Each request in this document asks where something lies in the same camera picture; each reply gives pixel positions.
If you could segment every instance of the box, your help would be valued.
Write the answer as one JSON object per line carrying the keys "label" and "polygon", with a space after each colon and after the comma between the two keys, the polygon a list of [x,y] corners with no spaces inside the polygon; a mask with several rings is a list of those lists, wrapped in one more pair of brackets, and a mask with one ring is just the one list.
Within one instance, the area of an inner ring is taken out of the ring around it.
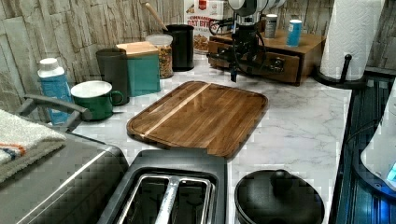
{"label": "box", "polygon": [[128,57],[129,96],[158,92],[160,86],[159,51],[149,42],[119,44]]}
{"label": "box", "polygon": [[231,18],[232,10],[228,1],[185,0],[184,22],[194,27],[194,52],[207,53],[209,37],[209,20]]}
{"label": "box", "polygon": [[[291,48],[286,45],[288,32],[276,30],[275,38],[264,38],[266,53],[257,55],[255,62],[262,64],[262,69],[252,68],[251,73],[273,80],[300,86],[320,65],[325,37],[321,35],[301,34],[299,47]],[[219,53],[232,45],[230,35],[211,36],[209,52]],[[229,63],[222,59],[208,59],[212,66],[229,68]]]}

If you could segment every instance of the paper towel holder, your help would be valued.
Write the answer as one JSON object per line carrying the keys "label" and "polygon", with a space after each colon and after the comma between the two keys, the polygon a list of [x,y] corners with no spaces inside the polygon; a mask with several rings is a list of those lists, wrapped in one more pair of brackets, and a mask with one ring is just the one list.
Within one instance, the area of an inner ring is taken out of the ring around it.
{"label": "paper towel holder", "polygon": [[326,77],[320,72],[318,66],[314,66],[314,70],[312,72],[313,79],[323,85],[338,89],[344,89],[344,90],[364,89],[367,83],[367,78],[365,75],[363,75],[360,79],[357,80],[346,80],[347,69],[349,67],[350,60],[352,60],[352,55],[347,54],[345,56],[343,71],[341,72],[341,77],[339,79],[333,77]]}

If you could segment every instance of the wood panel wall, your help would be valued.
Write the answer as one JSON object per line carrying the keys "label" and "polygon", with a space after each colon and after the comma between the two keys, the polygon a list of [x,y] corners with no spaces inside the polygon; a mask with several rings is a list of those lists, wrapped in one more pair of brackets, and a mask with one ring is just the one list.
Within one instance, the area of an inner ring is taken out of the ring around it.
{"label": "wood panel wall", "polygon": [[[326,35],[334,0],[287,0],[264,13],[290,19],[304,31]],[[161,28],[143,7],[149,2],[165,24],[182,23],[183,0],[0,0],[0,108],[14,112],[25,93],[40,93],[38,63],[55,57],[71,85],[100,79],[95,52],[140,41]],[[396,4],[388,0],[370,66],[396,69]]]}

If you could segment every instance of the wooden cutting board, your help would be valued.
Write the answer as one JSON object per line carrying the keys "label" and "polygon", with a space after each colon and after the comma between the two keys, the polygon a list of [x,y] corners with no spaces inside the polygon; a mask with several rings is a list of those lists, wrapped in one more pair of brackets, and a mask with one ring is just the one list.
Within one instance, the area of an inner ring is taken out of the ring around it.
{"label": "wooden cutting board", "polygon": [[128,134],[166,147],[206,148],[232,157],[265,114],[262,94],[201,81],[186,82],[128,121]]}

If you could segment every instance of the wooden spoon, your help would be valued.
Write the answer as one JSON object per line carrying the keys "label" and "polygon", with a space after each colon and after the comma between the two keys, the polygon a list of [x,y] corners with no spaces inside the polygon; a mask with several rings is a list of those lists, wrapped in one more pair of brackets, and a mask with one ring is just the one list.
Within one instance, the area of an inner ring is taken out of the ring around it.
{"label": "wooden spoon", "polygon": [[158,16],[157,12],[155,11],[155,9],[149,3],[146,3],[145,6],[148,9],[148,11],[151,12],[151,14],[154,17],[154,19],[161,25],[161,27],[165,31],[168,31],[168,29],[166,28],[165,24],[163,24],[163,21],[160,19],[160,17]]}

